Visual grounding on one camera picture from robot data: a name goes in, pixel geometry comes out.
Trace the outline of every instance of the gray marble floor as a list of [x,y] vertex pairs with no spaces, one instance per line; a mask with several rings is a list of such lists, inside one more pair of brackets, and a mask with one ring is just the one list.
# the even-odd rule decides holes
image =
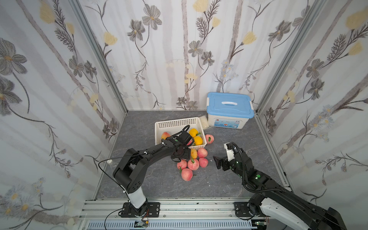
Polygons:
[[[205,111],[130,111],[125,118],[116,141],[112,157],[123,156],[127,149],[136,150],[155,145],[155,122],[205,115]],[[262,138],[255,119],[250,119],[243,129],[211,127],[204,130],[212,134],[215,141],[206,145],[209,164],[194,171],[191,181],[184,181],[170,157],[151,165],[144,179],[142,189],[147,198],[210,198],[210,197],[251,197],[241,185],[235,173],[218,170],[212,156],[225,156],[223,144],[233,141],[247,151],[256,169],[281,182],[270,153]],[[112,176],[108,166],[107,173]],[[97,199],[126,198],[123,190],[104,175]]]

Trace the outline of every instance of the box label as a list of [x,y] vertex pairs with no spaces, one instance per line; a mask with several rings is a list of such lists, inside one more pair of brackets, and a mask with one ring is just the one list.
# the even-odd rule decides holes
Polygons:
[[216,118],[214,126],[227,127],[227,128],[238,128],[240,120]]

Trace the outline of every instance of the basket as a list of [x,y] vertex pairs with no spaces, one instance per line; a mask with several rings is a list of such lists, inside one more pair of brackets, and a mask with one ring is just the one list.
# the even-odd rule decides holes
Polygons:
[[169,121],[158,121],[155,123],[155,143],[156,145],[161,142],[161,135],[164,132],[168,132],[170,134],[175,134],[181,131],[186,125],[190,125],[189,130],[195,128],[198,130],[201,135],[200,137],[203,139],[202,145],[190,146],[190,149],[199,149],[204,148],[207,144],[205,133],[203,132],[201,121],[199,117],[190,117],[184,119],[177,120],[169,120]]

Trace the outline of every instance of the wall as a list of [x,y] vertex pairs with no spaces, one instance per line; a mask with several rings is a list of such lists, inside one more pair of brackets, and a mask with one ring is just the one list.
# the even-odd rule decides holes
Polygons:
[[348,229],[368,224],[367,35],[366,1],[327,1],[261,111],[294,191]]
[[1,228],[76,229],[123,113],[68,1],[0,1]]
[[128,109],[261,99],[313,1],[79,0]]

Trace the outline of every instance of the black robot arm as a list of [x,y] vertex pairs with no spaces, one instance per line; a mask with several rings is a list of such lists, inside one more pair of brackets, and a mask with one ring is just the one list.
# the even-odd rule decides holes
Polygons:
[[135,150],[128,149],[116,166],[113,177],[125,190],[128,195],[130,206],[126,213],[133,213],[142,216],[148,209],[148,202],[142,191],[142,183],[146,176],[147,169],[156,161],[171,155],[174,162],[181,159],[190,159],[189,142],[193,138],[187,132],[189,125],[180,132],[162,139],[161,143],[148,149]]
[[214,156],[217,169],[232,170],[242,178],[242,185],[255,193],[248,202],[251,215],[265,214],[300,230],[343,230],[341,215],[303,200],[285,189],[267,174],[254,168],[252,160],[235,143],[226,144],[227,156]]

